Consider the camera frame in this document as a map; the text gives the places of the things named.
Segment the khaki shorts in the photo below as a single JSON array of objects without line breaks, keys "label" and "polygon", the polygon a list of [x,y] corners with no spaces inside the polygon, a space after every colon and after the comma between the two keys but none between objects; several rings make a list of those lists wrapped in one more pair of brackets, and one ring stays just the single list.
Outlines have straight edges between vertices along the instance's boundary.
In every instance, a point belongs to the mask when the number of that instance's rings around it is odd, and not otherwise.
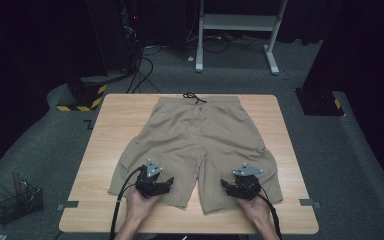
[{"label": "khaki shorts", "polygon": [[162,203],[186,207],[198,181],[205,214],[236,209],[236,200],[227,196],[220,179],[234,184],[232,171],[248,163],[263,169],[256,177],[270,201],[282,200],[276,161],[239,98],[212,96],[203,100],[207,103],[160,98],[148,123],[121,155],[108,192],[118,195],[127,176],[151,159],[163,168],[157,182],[174,177],[170,192],[160,199]]}]

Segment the black curtain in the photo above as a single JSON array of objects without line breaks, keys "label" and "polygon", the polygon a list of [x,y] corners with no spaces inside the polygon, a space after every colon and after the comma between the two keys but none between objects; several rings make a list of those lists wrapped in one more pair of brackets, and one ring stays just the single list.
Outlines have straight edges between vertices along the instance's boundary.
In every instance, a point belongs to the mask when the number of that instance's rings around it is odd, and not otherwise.
[{"label": "black curtain", "polygon": [[43,1],[0,0],[0,159],[65,83],[44,39],[45,13]]},{"label": "black curtain", "polygon": [[341,0],[289,0],[277,40],[303,44],[324,40]]},{"label": "black curtain", "polygon": [[384,0],[342,2],[302,90],[344,92],[384,170]]}]

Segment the gray carpet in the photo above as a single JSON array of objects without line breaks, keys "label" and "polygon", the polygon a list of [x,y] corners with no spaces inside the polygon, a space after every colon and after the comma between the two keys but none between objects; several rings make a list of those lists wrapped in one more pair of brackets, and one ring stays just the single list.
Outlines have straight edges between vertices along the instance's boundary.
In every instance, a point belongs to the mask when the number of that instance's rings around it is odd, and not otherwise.
[{"label": "gray carpet", "polygon": [[[236,42],[247,44],[249,40]],[[206,43],[210,51],[223,45]],[[272,94],[279,101],[320,230],[315,235],[285,235],[284,239],[384,239],[384,172],[377,163],[344,93],[335,92],[346,116],[305,116],[294,88],[301,87],[320,44],[277,43],[274,54],[281,74],[272,76],[261,45],[230,46],[204,53],[204,71],[188,62],[195,51],[149,48],[144,55],[154,66],[149,80],[162,93]],[[142,62],[141,72],[151,68]],[[130,79],[108,84],[105,94],[126,92]],[[158,93],[145,81],[136,92]],[[87,147],[99,108],[91,112],[59,112],[56,104],[66,86],[48,95],[51,109],[26,131],[0,161],[0,200],[12,189],[13,171],[44,192],[44,211],[2,226],[7,239],[54,239],[62,212]],[[58,239],[107,239],[107,233],[62,233]]]}]

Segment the white stand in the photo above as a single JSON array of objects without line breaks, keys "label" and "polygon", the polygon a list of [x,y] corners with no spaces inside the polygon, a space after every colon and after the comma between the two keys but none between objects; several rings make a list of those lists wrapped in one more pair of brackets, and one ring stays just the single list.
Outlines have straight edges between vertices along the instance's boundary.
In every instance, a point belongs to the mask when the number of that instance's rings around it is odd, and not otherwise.
[{"label": "white stand", "polygon": [[273,75],[279,74],[276,61],[273,56],[273,46],[276,41],[277,33],[279,32],[282,22],[283,13],[288,0],[282,0],[280,9],[275,16],[257,16],[257,15],[226,15],[226,14],[204,14],[204,0],[201,0],[200,17],[199,17],[199,35],[198,48],[196,52],[196,67],[197,72],[202,72],[203,64],[203,32],[204,29],[216,30],[244,30],[244,31],[263,31],[272,32],[269,45],[264,45],[264,53],[270,65],[270,70]]}]

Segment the shorts waistband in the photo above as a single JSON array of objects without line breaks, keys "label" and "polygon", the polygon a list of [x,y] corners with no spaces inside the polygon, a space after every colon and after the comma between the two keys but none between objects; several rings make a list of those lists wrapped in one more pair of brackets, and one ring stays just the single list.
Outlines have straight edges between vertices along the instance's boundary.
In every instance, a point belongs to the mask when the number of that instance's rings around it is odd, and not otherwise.
[{"label": "shorts waistband", "polygon": [[240,104],[239,97],[237,96],[209,96],[209,97],[200,97],[199,94],[197,95],[201,100],[206,101],[197,102],[196,98],[177,98],[177,97],[161,97],[158,100],[158,103],[174,103],[179,105],[200,105],[200,104]]}]

